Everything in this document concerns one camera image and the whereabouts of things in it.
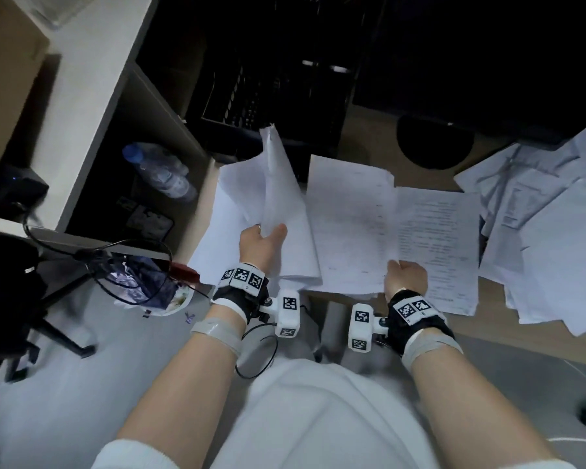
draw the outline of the cardboard box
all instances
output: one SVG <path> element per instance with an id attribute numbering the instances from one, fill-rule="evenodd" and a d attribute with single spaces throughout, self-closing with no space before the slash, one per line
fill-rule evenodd
<path id="1" fill-rule="evenodd" d="M 49 45 L 13 0 L 0 0 L 0 158 Z"/>

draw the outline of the paper stack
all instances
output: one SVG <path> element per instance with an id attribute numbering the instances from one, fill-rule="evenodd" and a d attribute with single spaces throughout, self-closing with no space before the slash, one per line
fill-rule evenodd
<path id="1" fill-rule="evenodd" d="M 289 233 L 272 270 L 277 288 L 366 295 L 382 292 L 389 259 L 427 269 L 426 295 L 441 311 L 475 313 L 477 194 L 394 188 L 376 167 L 311 157 L 304 194 L 275 127 L 260 131 L 263 153 L 220 168 L 211 223 L 188 265 L 217 284 L 239 260 L 241 231 Z"/>
<path id="2" fill-rule="evenodd" d="M 586 130 L 556 151 L 512 145 L 458 174 L 480 196 L 479 274 L 501 283 L 523 324 L 586 332 Z"/>

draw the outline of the floor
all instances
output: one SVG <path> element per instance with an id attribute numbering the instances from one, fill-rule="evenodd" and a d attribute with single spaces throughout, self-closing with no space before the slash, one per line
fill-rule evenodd
<path id="1" fill-rule="evenodd" d="M 200 319 L 201 296 L 187 308 Z M 97 343 L 85 360 L 47 341 L 26 380 L 7 385 L 0 372 L 0 469 L 87 469 L 110 441 L 172 355 L 187 341 L 183 312 L 148 318 L 121 309 L 91 284 L 57 304 L 49 320 L 80 345 Z M 586 378 L 561 360 L 461 338 L 465 353 L 547 437 L 586 438 L 575 418 L 586 398 Z M 586 366 L 578 365 L 586 373 Z M 586 443 L 555 443 L 586 469 Z"/>

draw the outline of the white sleeve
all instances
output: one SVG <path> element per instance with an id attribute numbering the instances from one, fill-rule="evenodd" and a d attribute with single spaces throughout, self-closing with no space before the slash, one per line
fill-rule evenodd
<path id="1" fill-rule="evenodd" d="M 179 469 L 160 451 L 131 440 L 109 442 L 95 458 L 91 469 Z"/>
<path id="2" fill-rule="evenodd" d="M 576 469 L 576 467 L 565 461 L 551 460 L 519 464 L 517 466 L 507 466 L 502 469 Z"/>

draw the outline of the hand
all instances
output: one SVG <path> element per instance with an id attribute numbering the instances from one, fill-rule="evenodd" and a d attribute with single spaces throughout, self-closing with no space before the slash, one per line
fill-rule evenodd
<path id="1" fill-rule="evenodd" d="M 412 261 L 389 260 L 388 272 L 384 278 L 384 296 L 388 303 L 397 291 L 406 288 L 423 296 L 427 291 L 427 271 Z"/>
<path id="2" fill-rule="evenodd" d="M 242 263 L 249 263 L 269 273 L 273 257 L 280 252 L 282 242 L 287 236 L 287 226 L 278 225 L 269 237 L 260 236 L 260 226 L 255 225 L 241 232 L 239 240 L 239 257 Z"/>

